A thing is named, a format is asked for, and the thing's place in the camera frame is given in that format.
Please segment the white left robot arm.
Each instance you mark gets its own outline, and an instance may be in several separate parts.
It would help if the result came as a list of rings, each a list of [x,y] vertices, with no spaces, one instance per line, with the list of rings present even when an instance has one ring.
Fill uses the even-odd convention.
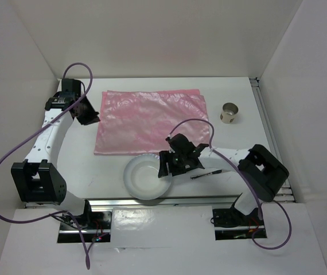
[[[69,211],[79,228],[93,222],[90,203],[67,190],[67,183],[57,170],[57,160],[65,135],[77,120],[81,125],[99,122],[98,112],[83,96],[84,84],[75,79],[61,81],[61,90],[45,104],[43,125],[34,146],[23,162],[14,163],[11,175],[22,202],[51,205]]]

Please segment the metal cup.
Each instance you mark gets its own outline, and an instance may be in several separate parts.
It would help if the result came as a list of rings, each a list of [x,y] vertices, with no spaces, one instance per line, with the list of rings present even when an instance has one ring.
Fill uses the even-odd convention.
[[[238,106],[234,103],[225,103],[222,106],[220,120],[225,124],[233,123],[236,115],[238,114]]]

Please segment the white scalloped plate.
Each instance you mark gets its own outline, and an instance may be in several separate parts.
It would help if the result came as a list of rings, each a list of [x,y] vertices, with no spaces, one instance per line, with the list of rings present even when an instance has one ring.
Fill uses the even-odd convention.
[[[159,156],[142,154],[132,158],[124,168],[123,182],[136,199],[150,201],[164,195],[172,185],[172,176],[158,177]]]

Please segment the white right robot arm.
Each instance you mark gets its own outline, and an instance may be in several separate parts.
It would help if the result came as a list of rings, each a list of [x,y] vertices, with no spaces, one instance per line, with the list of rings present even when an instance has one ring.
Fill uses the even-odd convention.
[[[248,191],[241,194],[230,211],[231,220],[242,225],[257,209],[263,218],[262,203],[272,202],[289,177],[288,169],[263,145],[250,149],[215,149],[210,144],[194,145],[183,134],[167,137],[170,150],[159,153],[158,177],[177,176],[196,169],[235,172]]]

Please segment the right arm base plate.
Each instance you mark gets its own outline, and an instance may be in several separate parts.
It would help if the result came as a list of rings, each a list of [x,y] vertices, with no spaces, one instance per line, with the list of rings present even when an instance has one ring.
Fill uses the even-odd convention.
[[[215,229],[215,240],[267,238],[264,222],[258,218],[258,209],[244,215],[235,208],[213,209],[210,223]]]

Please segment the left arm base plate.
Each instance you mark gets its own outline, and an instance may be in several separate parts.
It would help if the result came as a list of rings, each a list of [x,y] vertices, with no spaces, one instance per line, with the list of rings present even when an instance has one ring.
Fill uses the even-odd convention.
[[[70,216],[57,215],[53,218],[59,223],[57,243],[81,243],[76,224]],[[92,212],[86,224],[80,224],[84,241],[109,243],[111,241],[112,211]]]

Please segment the pink satin rose cloth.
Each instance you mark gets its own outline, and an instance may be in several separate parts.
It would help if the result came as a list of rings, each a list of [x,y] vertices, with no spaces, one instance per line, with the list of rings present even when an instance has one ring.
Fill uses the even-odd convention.
[[[168,150],[169,134],[194,144],[210,137],[207,106],[198,89],[157,92],[104,91],[95,155],[156,154]]]

